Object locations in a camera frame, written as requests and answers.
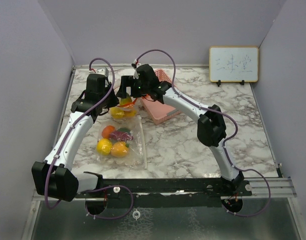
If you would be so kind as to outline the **green yellow toy mango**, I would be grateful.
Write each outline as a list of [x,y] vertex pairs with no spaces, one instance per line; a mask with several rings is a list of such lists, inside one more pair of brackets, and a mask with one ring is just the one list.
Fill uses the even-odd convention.
[[126,98],[121,98],[119,101],[120,106],[128,106],[133,102],[132,98],[130,96],[127,96]]

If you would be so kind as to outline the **yellow orange toy pepper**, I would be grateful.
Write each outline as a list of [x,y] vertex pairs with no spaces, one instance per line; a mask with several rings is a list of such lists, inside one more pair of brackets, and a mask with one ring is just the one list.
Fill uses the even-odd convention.
[[137,115],[137,110],[135,109],[132,109],[131,111],[125,111],[124,112],[124,116],[126,118],[132,118],[132,117],[135,117]]

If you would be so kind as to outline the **yellow toy fruit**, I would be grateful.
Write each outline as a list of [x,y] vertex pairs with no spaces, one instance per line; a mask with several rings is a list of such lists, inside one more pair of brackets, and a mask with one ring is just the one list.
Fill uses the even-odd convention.
[[120,109],[119,107],[112,107],[110,109],[110,115],[114,119],[122,119],[125,117],[125,111]]

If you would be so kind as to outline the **pink plastic basket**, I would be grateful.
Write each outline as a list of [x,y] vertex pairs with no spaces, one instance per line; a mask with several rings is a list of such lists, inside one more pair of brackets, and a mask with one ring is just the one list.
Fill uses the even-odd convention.
[[[149,70],[148,74],[152,75],[153,72],[156,75],[155,79],[157,78],[159,82],[167,82],[169,84],[172,83],[171,78],[163,69]],[[140,101],[155,125],[161,124],[180,113],[176,108],[170,105],[162,104],[158,100],[153,101],[150,96],[141,98]]]

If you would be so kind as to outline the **green toy lime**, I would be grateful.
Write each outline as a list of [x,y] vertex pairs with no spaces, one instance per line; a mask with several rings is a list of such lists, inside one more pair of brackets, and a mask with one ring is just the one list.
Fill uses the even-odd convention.
[[130,133],[131,130],[127,127],[121,127],[118,129],[119,132]]

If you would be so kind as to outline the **purple toy sweet potato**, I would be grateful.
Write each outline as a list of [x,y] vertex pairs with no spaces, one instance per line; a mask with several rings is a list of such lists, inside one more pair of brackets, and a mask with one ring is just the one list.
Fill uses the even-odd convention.
[[113,131],[109,134],[109,139],[117,142],[129,142],[134,139],[133,135],[130,132],[124,131]]

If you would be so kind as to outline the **clear zip top bag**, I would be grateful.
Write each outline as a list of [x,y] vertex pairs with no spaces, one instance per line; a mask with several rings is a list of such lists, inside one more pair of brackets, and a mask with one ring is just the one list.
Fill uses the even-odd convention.
[[97,160],[110,167],[147,168],[144,131],[139,116],[104,121],[95,146]]

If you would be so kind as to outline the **yellow toy lemon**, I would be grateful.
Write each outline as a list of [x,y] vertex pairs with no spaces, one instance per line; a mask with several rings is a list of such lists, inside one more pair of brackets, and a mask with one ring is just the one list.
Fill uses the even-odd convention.
[[100,155],[107,156],[111,153],[113,144],[107,138],[102,138],[98,141],[96,145],[96,152]]

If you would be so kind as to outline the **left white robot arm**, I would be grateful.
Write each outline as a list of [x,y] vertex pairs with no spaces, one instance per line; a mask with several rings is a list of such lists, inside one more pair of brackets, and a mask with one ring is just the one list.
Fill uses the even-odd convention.
[[98,174],[74,175],[72,168],[78,149],[97,117],[104,109],[118,103],[107,69],[91,72],[86,79],[86,89],[71,105],[67,125],[56,145],[42,162],[36,161],[31,168],[39,195],[70,202],[81,192],[87,191],[94,198],[103,193],[104,186],[98,181]]

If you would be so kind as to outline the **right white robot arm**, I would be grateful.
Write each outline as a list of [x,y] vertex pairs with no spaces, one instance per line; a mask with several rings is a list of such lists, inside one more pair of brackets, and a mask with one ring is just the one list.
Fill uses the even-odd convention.
[[229,196],[240,191],[244,176],[235,166],[231,153],[225,147],[227,134],[224,113],[217,105],[203,105],[180,92],[173,82],[159,81],[155,71],[148,64],[135,68],[133,75],[121,77],[117,96],[124,99],[128,87],[132,97],[149,95],[153,101],[171,106],[195,121],[198,140],[210,148],[219,166],[223,191]]

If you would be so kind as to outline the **small whiteboard wooden frame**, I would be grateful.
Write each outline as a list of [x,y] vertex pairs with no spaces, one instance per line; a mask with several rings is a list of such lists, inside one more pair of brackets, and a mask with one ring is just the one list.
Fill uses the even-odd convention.
[[222,83],[255,83],[259,80],[259,48],[212,46],[209,48],[209,80]]

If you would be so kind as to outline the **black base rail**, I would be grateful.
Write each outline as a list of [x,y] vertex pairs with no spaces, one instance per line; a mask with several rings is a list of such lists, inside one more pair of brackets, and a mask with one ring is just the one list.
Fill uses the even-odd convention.
[[231,188],[221,178],[100,179],[97,192],[81,192],[76,199],[87,203],[106,201],[111,209],[221,207],[225,197],[249,197],[250,183],[243,180]]

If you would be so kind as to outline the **aluminium frame rail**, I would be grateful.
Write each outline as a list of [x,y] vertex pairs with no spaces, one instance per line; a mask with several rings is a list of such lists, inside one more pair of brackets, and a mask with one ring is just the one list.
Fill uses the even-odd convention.
[[[269,189],[263,178],[247,178],[251,186],[251,198],[268,198]],[[267,177],[266,178],[272,198],[296,198],[297,193],[290,177]]]

